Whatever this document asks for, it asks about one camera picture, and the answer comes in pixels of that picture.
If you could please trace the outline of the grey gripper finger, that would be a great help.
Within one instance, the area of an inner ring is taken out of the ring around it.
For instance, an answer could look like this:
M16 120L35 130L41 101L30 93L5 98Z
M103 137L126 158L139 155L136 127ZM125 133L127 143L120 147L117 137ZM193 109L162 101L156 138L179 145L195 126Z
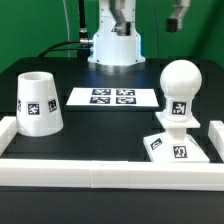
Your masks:
M178 32L182 29L183 19L191 5L191 0L174 0L174 11L166 20L167 32Z
M115 32L119 36L129 36L131 23L128 22L122 10L125 8L125 0L109 0L109 9L115 19Z

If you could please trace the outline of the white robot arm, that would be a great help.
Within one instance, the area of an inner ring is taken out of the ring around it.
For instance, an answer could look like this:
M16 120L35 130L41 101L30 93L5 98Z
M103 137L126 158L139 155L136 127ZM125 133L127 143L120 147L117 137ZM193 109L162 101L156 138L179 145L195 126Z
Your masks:
M99 28L88 57L90 68L126 72L145 63L135 13L136 0L99 0Z

